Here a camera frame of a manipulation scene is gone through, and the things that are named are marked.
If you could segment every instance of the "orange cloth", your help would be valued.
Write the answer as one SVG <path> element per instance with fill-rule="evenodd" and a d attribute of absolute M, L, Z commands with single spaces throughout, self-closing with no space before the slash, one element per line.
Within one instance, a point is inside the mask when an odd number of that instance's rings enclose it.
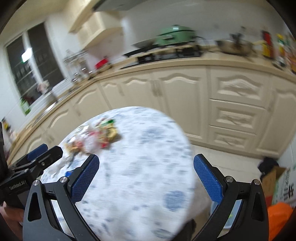
<path fill-rule="evenodd" d="M 286 203 L 279 202 L 267 208 L 269 222 L 269 241 L 280 232 L 291 216 L 293 209 Z"/>

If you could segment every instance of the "tablecloth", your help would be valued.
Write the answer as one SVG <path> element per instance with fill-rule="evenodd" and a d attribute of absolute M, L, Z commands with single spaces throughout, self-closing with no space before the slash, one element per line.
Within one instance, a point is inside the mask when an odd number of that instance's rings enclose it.
<path fill-rule="evenodd" d="M 171 240 L 208 205 L 208 196 L 193 169 L 188 139 L 174 120 L 154 109 L 125 107 L 98 115 L 113 118 L 120 135 L 109 148 L 98 149 L 100 168 L 76 206 L 102 241 Z M 75 157 L 70 167 L 65 142 L 63 157 L 44 171 L 42 183 L 56 182 L 87 158 Z M 56 201 L 58 220 L 71 235 Z"/>

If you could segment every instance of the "silver bolt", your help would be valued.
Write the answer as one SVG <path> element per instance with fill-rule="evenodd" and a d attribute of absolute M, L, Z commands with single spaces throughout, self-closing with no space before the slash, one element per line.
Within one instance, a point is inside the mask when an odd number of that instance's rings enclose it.
<path fill-rule="evenodd" d="M 34 186 L 37 186 L 39 183 L 40 183 L 39 180 L 35 180 L 35 181 L 33 182 L 33 185 L 34 185 Z"/>
<path fill-rule="evenodd" d="M 231 182 L 234 181 L 234 179 L 233 179 L 233 177 L 231 177 L 231 176 L 227 176 L 227 177 L 226 177 L 226 181 L 229 182 L 229 183 L 231 183 Z"/>
<path fill-rule="evenodd" d="M 64 183 L 64 182 L 66 182 L 67 180 L 68 180 L 67 177 L 61 177 L 61 178 L 59 179 L 59 181 L 60 181 L 61 183 Z"/>
<path fill-rule="evenodd" d="M 260 184 L 261 184 L 261 182 L 260 182 L 258 179 L 254 179 L 254 183 L 255 183 L 256 185 L 260 185 Z"/>

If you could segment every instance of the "wooden countertop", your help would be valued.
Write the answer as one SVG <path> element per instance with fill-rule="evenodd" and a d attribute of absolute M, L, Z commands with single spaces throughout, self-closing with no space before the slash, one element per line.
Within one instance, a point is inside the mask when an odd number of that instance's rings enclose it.
<path fill-rule="evenodd" d="M 134 67 L 129 67 L 126 69 L 120 69 L 125 65 L 132 63 L 135 61 L 135 56 L 130 57 L 120 63 L 114 64 L 113 68 L 98 74 L 92 80 L 82 81 L 80 83 L 80 88 L 73 91 L 71 94 L 66 96 L 63 100 L 58 102 L 49 112 L 47 112 L 34 126 L 32 126 L 33 121 L 31 124 L 27 126 L 26 129 L 22 130 L 19 133 L 18 141 L 14 144 L 14 148 L 10 152 L 10 156 L 7 160 L 8 164 L 10 164 L 12 158 L 15 156 L 19 148 L 22 144 L 26 141 L 26 139 L 35 131 L 35 129 L 42 124 L 55 110 L 57 110 L 60 106 L 64 103 L 69 101 L 72 97 L 78 94 L 80 91 L 88 87 L 89 85 L 104 80 L 110 77 L 119 76 L 122 74 L 133 73 L 142 70 L 149 70 L 149 69 L 158 69 L 164 67 L 174 67 L 174 66 L 197 66 L 197 65 L 204 65 L 204 66 L 227 66 L 227 67 L 238 67 L 244 69 L 250 69 L 260 72 L 270 73 L 272 75 L 279 76 L 281 78 L 287 79 L 296 83 L 296 75 L 291 73 L 290 70 L 284 69 L 280 70 L 272 65 L 272 62 L 266 58 L 264 58 L 261 54 L 252 54 L 248 57 L 241 57 L 235 55 L 224 54 L 221 52 L 217 52 L 216 49 L 212 49 L 213 52 L 205 52 L 201 57 L 194 57 L 194 58 L 183 58 L 183 59 L 171 59 L 165 61 L 158 61 L 149 64 L 138 65 Z"/>

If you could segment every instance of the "tile floor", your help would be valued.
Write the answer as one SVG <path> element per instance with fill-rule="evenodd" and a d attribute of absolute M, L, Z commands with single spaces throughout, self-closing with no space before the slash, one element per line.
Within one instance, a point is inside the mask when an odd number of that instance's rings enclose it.
<path fill-rule="evenodd" d="M 239 182 L 251 182 L 253 179 L 260 178 L 260 171 L 257 166 L 260 159 L 235 155 L 223 151 L 217 151 L 206 147 L 191 145 L 193 155 L 203 154 L 206 159 L 223 173 L 224 176 L 232 176 Z M 194 237 L 209 218 L 209 209 L 198 215 L 194 220 L 197 224 Z M 220 234 L 224 235 L 227 230 L 223 230 Z"/>

